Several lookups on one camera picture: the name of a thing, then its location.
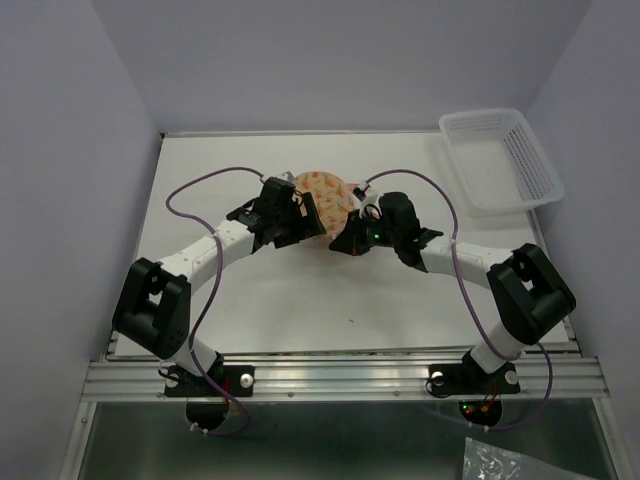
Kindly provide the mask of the floral mesh laundry bag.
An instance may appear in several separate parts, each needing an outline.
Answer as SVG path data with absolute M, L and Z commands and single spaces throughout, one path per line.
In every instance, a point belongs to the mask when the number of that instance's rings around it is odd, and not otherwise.
M 318 243 L 328 245 L 344 229 L 348 215 L 355 208 L 350 187 L 335 174 L 324 171 L 309 171 L 295 177 L 301 193 L 311 193 L 316 210 L 326 233 L 314 237 Z

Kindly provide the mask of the aluminium mounting rail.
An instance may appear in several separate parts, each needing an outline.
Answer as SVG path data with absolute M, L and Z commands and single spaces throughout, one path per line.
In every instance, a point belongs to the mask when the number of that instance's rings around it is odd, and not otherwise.
M 254 367 L 247 403 L 427 401 L 428 366 L 450 363 L 442 355 L 229 356 L 230 366 Z M 552 357 L 552 399 L 607 398 L 599 362 L 575 355 Z M 90 364 L 81 399 L 93 402 L 168 401 L 158 362 L 102 361 Z

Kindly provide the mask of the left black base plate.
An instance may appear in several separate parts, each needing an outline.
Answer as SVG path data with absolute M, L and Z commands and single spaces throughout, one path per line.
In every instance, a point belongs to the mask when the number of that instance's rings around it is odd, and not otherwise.
M 221 397 L 210 383 L 200 376 L 172 365 L 157 370 L 164 380 L 164 395 L 168 398 Z M 251 365 L 213 366 L 208 376 L 225 392 L 236 398 L 253 395 L 255 369 Z

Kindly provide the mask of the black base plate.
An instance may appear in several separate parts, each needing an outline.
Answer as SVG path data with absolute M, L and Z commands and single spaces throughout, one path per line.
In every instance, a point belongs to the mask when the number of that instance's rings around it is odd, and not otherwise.
M 514 395 L 521 391 L 515 365 L 510 362 L 493 373 L 462 362 L 431 364 L 428 366 L 426 387 L 436 398 L 470 398 L 495 393 Z
M 210 383 L 200 376 L 172 365 L 157 370 L 164 380 L 164 395 L 168 398 L 221 397 Z M 251 365 L 213 366 L 208 376 L 225 392 L 236 398 L 253 395 L 255 369 Z

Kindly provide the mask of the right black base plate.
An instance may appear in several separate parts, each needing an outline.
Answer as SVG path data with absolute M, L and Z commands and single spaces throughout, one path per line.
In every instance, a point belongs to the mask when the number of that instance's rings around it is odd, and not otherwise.
M 462 362 L 431 364 L 428 366 L 426 387 L 436 398 L 470 398 L 495 393 L 514 395 L 521 391 L 515 365 L 510 362 L 493 373 Z

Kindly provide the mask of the white plastic basket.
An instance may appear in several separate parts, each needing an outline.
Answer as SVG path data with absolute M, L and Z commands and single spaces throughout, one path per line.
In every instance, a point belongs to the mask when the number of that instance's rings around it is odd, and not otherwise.
M 446 114 L 439 128 L 472 215 L 521 213 L 563 199 L 560 176 L 520 111 Z

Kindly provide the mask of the clear plastic bag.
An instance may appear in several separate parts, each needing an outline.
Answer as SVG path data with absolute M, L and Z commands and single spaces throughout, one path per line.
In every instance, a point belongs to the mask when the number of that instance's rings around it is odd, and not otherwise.
M 470 437 L 465 439 L 463 479 L 524 479 L 523 456 Z

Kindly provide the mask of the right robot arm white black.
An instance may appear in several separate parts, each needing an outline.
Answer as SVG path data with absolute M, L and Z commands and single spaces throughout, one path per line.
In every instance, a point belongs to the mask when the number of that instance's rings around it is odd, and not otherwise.
M 539 342 L 576 308 L 576 298 L 544 251 L 525 243 L 509 250 L 459 242 L 423 227 L 413 203 L 400 192 L 383 195 L 373 213 L 348 214 L 329 249 L 362 256 L 373 247 L 394 250 L 401 263 L 424 273 L 454 277 L 458 286 L 488 289 L 500 322 L 465 355 L 463 384 L 482 390 L 496 371 Z

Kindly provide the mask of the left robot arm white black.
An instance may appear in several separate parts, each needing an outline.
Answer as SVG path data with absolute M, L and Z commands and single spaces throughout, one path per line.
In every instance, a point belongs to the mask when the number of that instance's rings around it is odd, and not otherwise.
M 269 244 L 282 248 L 326 233 L 313 195 L 281 177 L 266 178 L 258 197 L 206 229 L 207 235 L 171 256 L 136 260 L 112 320 L 118 333 L 186 370 L 188 382 L 202 394 L 221 386 L 223 371 L 215 364 L 218 353 L 197 339 L 191 325 L 193 294 L 214 282 L 207 310 L 230 264 Z

